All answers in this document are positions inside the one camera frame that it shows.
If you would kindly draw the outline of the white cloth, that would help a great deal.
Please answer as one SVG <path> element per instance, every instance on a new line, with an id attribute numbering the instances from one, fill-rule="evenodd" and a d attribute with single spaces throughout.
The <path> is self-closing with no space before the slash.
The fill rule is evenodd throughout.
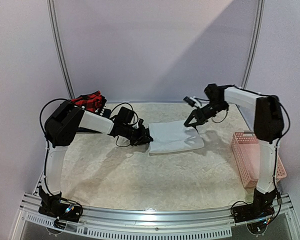
<path id="1" fill-rule="evenodd" d="M 151 155 L 173 154 L 201 149 L 205 146 L 202 137 L 193 127 L 185 127 L 182 120 L 150 123 L 149 143 Z"/>

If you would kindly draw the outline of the red black plaid shirt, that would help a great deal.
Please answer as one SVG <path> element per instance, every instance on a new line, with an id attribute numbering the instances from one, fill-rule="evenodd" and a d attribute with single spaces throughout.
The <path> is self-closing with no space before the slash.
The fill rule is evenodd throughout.
<path id="1" fill-rule="evenodd" d="M 104 98 L 101 95 L 101 92 L 98 90 L 90 94 L 80 95 L 79 97 L 71 99 L 70 101 L 80 108 L 90 112 L 95 112 L 102 107 L 103 99 Z"/>

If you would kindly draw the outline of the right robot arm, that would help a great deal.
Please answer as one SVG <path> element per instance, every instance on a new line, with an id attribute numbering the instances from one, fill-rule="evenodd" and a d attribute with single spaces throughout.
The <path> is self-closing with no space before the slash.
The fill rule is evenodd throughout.
<path id="1" fill-rule="evenodd" d="M 186 96 L 183 101 L 193 110 L 184 122 L 185 127 L 196 128 L 234 104 L 254 111 L 253 132 L 260 147 L 259 177 L 248 213 L 259 218 L 278 194 L 276 171 L 278 148 L 285 127 L 282 105 L 278 96 L 261 94 L 236 85 L 208 84 L 204 89 L 208 103 L 202 105 L 197 97 Z"/>

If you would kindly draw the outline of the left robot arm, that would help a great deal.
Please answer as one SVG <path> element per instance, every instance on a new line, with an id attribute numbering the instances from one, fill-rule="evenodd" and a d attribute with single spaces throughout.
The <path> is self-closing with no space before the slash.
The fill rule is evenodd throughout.
<path id="1" fill-rule="evenodd" d="M 123 137 L 130 146 L 146 145 L 153 141 L 150 130 L 143 124 L 133 107 L 126 108 L 124 104 L 117 105 L 119 111 L 113 114 L 112 109 L 104 105 L 95 112 L 80 107 L 65 98 L 61 104 L 47 118 L 40 123 L 46 140 L 46 154 L 42 184 L 38 186 L 38 194 L 45 202 L 45 209 L 53 216 L 60 217 L 64 213 L 64 205 L 51 198 L 61 196 L 61 175 L 63 162 L 68 146 L 73 142 L 78 129 L 106 134 L 108 136 Z"/>

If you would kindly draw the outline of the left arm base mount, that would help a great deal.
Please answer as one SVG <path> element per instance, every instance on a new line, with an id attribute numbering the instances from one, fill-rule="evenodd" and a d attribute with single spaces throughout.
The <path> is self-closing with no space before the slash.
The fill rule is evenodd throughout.
<path id="1" fill-rule="evenodd" d="M 49 195 L 42 186 L 38 188 L 41 198 L 38 213 L 59 220 L 78 223 L 82 214 L 83 207 L 80 203 L 61 197 L 61 194 Z"/>

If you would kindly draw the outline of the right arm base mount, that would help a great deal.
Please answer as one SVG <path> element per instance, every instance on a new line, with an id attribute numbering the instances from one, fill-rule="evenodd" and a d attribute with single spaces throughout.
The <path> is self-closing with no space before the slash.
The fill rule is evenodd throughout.
<path id="1" fill-rule="evenodd" d="M 257 210 L 253 207 L 252 203 L 246 203 L 244 201 L 235 202 L 230 208 L 230 214 L 235 223 L 248 222 L 252 220 L 261 220 L 264 225 L 269 225 L 273 220 L 277 218 L 282 207 L 282 198 L 277 200 L 279 209 L 275 212 L 272 204 Z"/>

